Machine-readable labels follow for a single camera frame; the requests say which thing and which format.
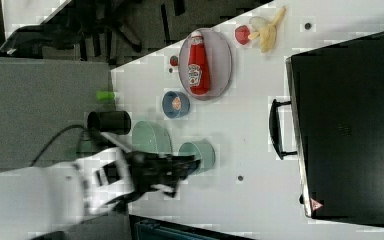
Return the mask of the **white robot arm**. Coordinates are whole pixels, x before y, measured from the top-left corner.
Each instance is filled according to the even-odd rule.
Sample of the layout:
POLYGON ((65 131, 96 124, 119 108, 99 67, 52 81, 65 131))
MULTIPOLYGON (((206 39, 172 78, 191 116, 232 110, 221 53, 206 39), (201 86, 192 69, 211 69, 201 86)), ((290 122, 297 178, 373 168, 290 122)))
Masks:
POLYGON ((169 197, 200 167, 176 156, 109 148, 72 162, 0 173, 0 240, 46 238, 161 190, 169 197))

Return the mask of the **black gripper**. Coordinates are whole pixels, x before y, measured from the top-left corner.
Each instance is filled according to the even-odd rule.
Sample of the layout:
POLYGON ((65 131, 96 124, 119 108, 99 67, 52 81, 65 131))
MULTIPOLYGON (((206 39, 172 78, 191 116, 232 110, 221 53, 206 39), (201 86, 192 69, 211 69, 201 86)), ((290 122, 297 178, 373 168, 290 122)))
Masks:
POLYGON ((194 155, 176 156, 133 151, 126 155, 128 169, 133 183, 133 192, 125 197, 130 203, 145 193, 157 191, 157 185, 168 187, 163 194, 174 198, 179 183, 192 175, 201 164, 194 155))

